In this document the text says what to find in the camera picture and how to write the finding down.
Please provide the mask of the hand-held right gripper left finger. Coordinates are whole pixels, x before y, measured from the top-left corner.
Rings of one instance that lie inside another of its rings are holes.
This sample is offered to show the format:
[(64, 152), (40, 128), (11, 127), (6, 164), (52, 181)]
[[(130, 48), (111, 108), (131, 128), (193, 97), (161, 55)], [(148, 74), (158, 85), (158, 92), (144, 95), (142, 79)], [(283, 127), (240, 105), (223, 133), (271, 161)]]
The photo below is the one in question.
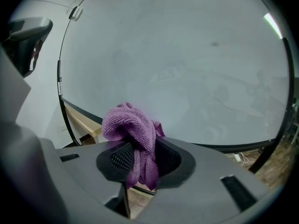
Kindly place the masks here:
[(125, 141), (103, 142), (57, 150), (75, 182), (92, 198), (130, 218), (126, 182), (134, 164), (134, 148)]

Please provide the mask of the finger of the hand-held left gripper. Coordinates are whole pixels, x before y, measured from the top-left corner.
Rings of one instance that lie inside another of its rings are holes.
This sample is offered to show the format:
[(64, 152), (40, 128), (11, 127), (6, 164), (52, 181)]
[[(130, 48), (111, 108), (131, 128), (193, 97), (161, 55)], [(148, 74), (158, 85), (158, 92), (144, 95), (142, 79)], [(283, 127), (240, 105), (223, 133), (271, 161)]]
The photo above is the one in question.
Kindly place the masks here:
[(43, 41), (33, 36), (22, 41), (6, 40), (3, 48), (19, 73), (23, 77), (29, 76), (36, 67)]
[(13, 41), (28, 39), (34, 35), (41, 35), (48, 29), (51, 29), (52, 25), (52, 21), (46, 17), (14, 20), (8, 23), (9, 38)]

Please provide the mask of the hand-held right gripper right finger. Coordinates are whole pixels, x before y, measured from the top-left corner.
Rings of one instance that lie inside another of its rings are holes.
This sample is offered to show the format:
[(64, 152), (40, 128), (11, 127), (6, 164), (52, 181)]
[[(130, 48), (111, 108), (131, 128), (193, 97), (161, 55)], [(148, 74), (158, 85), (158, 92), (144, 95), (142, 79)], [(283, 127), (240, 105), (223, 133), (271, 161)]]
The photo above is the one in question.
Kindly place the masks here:
[(142, 224), (233, 222), (267, 194), (267, 187), (225, 154), (176, 139), (156, 141), (163, 175), (138, 216)]

